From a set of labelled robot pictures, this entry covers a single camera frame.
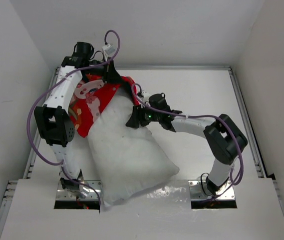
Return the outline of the red patterned pillowcase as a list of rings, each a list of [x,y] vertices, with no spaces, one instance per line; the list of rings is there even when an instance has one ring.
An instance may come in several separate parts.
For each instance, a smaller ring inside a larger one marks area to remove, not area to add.
[[[102,77],[87,73],[77,84],[68,107],[71,121],[82,138],[88,136],[93,124],[98,120],[112,101],[118,97],[121,112],[132,113],[134,106],[138,105],[132,93],[135,81],[129,76],[121,76],[123,83],[105,83]]]

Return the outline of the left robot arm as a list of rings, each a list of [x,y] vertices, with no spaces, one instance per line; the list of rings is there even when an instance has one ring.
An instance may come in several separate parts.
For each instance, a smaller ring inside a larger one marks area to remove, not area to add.
[[[77,42],[71,56],[66,56],[58,72],[56,87],[43,106],[36,106],[34,117],[40,137],[50,146],[60,168],[62,188],[71,193],[84,193],[91,190],[85,184],[82,171],[73,158],[72,140],[75,127],[68,114],[73,93],[85,73],[102,77],[106,82],[120,83],[121,77],[114,67],[113,59],[119,47],[105,44],[102,48],[104,61],[91,59],[93,47],[87,42]]]

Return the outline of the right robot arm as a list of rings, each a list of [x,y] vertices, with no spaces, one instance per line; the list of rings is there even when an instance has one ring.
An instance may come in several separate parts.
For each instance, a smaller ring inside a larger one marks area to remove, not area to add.
[[[149,95],[140,91],[132,95],[138,103],[133,106],[127,127],[137,129],[155,122],[167,131],[187,133],[207,141],[215,159],[206,187],[202,189],[205,195],[216,197],[228,181],[234,186],[240,183],[244,174],[242,152],[248,140],[228,115],[186,115],[171,109],[164,93]]]

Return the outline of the white pillow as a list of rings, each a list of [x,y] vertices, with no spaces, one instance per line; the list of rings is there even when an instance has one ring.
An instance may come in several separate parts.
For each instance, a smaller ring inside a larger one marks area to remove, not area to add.
[[[125,125],[132,108],[128,94],[119,89],[86,137],[106,206],[161,185],[180,170],[146,127]]]

